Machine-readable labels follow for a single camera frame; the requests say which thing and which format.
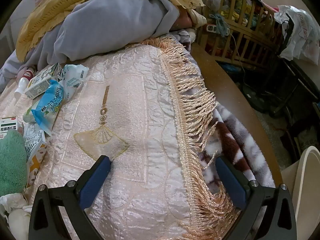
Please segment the white trash bucket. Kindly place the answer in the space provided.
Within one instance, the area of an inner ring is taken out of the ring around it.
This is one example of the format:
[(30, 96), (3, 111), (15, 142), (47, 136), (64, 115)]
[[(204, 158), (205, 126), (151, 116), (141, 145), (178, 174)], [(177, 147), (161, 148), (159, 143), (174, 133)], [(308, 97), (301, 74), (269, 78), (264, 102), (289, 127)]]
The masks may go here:
[(281, 172), (295, 211), (298, 239), (319, 239), (319, 150), (310, 146)]

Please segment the brown white fleece blanket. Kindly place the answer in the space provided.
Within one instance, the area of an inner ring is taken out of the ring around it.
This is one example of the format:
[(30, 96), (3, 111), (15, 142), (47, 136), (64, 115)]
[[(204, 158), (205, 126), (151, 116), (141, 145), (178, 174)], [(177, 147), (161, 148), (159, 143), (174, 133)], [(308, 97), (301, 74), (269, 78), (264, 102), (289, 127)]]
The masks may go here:
[(204, 181), (210, 192), (218, 191), (219, 176), (214, 161), (221, 155), (248, 180), (255, 179), (263, 186), (275, 187), (265, 157), (244, 125), (221, 104), (213, 111), (213, 122), (216, 124), (215, 132), (209, 137), (204, 151), (199, 154), (200, 164), (204, 168)]

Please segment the green plush cloth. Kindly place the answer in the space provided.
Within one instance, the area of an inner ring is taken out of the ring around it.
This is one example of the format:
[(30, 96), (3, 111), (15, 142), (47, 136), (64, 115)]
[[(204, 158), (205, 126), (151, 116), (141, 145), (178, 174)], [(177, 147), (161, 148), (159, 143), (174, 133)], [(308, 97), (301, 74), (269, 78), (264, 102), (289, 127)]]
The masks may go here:
[(15, 129), (1, 139), (1, 196), (23, 192), (28, 179), (23, 136)]

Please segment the printed drink carton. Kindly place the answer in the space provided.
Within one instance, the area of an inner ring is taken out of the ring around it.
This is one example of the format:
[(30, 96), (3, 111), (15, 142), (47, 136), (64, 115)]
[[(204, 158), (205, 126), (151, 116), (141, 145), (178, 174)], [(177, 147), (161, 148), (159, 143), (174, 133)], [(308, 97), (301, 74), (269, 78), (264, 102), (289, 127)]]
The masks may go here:
[(40, 165), (47, 152), (48, 143), (44, 130), (35, 122), (25, 124), (23, 137), (27, 152), (27, 187), (30, 187), (35, 181)]

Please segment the white medicine box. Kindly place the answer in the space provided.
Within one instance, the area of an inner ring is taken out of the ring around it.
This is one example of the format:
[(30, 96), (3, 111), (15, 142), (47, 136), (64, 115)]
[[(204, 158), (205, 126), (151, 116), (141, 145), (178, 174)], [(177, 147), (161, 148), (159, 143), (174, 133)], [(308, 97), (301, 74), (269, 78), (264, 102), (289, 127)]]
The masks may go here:
[(3, 139), (7, 132), (11, 129), (18, 130), (19, 124), (16, 116), (13, 117), (4, 117), (1, 118), (1, 124), (0, 124), (0, 139)]

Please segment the blue snack wrapper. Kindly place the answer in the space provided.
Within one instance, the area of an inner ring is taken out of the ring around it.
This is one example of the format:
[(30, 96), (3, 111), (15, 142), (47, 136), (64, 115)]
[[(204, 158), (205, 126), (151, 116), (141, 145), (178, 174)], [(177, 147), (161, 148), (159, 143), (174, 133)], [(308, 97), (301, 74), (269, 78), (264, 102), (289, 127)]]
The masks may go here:
[(53, 124), (63, 102), (63, 87), (55, 80), (50, 80), (50, 86), (31, 112), (39, 127), (48, 135), (52, 135)]

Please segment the green white milk carton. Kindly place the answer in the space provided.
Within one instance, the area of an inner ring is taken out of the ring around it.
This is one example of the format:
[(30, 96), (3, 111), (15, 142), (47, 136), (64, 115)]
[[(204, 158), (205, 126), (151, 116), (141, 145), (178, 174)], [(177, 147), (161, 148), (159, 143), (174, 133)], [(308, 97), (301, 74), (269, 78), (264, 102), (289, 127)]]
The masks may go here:
[(33, 100), (34, 98), (38, 97), (42, 93), (44, 93), (47, 88), (50, 86), (50, 81), (60, 81), (58, 78), (58, 74), (61, 70), (61, 66), (56, 63), (51, 66), (47, 66), (43, 70), (41, 70), (35, 77), (33, 77), (27, 88), (25, 89), (25, 95)]

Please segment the pink embroidered bedspread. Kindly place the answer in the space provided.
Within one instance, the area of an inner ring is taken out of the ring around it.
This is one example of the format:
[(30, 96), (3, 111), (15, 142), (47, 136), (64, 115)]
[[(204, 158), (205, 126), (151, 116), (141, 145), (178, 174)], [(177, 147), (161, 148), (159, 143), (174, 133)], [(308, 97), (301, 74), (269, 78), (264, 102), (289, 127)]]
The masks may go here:
[(94, 163), (111, 172), (88, 216), (106, 239), (221, 239), (237, 214), (226, 194), (212, 194), (197, 153), (213, 132), (214, 95), (187, 51), (156, 38), (87, 59), (87, 79), (57, 116), (34, 184), (61, 186)]

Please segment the small white bottle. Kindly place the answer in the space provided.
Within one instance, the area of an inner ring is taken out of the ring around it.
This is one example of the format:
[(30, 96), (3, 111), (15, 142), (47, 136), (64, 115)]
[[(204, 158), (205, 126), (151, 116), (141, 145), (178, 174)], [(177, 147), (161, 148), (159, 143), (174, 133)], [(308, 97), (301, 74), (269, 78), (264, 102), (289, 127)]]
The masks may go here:
[(18, 87), (14, 92), (15, 99), (19, 99), (29, 85), (30, 80), (34, 77), (33, 68), (28, 68), (18, 82)]

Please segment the white crumpled wrapper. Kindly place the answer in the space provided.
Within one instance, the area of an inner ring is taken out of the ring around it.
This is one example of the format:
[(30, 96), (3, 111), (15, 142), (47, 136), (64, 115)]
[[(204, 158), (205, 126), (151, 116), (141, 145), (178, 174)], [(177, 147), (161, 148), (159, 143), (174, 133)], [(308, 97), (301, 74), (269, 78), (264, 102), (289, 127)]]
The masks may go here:
[(77, 88), (85, 81), (89, 68), (81, 64), (67, 64), (61, 70), (62, 79), (58, 82), (63, 87), (63, 100), (70, 101)]

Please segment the white plastic bag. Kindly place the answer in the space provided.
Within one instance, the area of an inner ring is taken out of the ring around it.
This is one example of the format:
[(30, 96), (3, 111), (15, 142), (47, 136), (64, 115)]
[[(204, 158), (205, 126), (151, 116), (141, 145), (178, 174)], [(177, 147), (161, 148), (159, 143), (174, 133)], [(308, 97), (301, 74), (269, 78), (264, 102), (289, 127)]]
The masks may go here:
[(276, 22), (283, 28), (283, 34), (289, 40), (280, 57), (289, 61), (304, 60), (315, 65), (319, 62), (319, 25), (302, 9), (291, 5), (280, 5), (274, 14)]

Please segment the wooden baby crib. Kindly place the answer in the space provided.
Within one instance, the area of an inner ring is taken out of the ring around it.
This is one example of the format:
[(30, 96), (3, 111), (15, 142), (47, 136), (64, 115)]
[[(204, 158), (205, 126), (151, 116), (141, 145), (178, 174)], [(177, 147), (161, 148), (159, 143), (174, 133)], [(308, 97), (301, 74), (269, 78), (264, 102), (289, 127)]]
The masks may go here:
[(207, 24), (197, 43), (214, 60), (254, 67), (278, 52), (284, 37), (274, 10), (261, 0), (203, 0), (198, 12)]

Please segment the grey blue quilt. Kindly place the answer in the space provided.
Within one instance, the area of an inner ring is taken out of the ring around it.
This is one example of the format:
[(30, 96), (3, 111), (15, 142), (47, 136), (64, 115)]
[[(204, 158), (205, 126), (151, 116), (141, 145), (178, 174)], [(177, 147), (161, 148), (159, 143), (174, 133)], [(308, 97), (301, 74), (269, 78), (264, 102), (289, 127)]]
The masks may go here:
[(169, 0), (88, 0), (45, 33), (22, 62), (13, 52), (1, 68), (1, 90), (29, 66), (73, 62), (167, 34), (180, 15)]

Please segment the wooden bed frame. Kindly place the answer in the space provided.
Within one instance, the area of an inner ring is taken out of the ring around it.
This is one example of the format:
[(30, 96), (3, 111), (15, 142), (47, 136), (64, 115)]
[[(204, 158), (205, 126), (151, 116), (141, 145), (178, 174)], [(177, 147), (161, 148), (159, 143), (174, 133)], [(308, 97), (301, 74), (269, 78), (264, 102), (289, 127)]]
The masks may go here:
[(214, 92), (217, 101), (248, 129), (266, 159), (275, 184), (277, 186), (281, 184), (283, 178), (276, 156), (253, 108), (232, 79), (200, 45), (193, 43), (190, 54), (200, 68), (206, 87)]

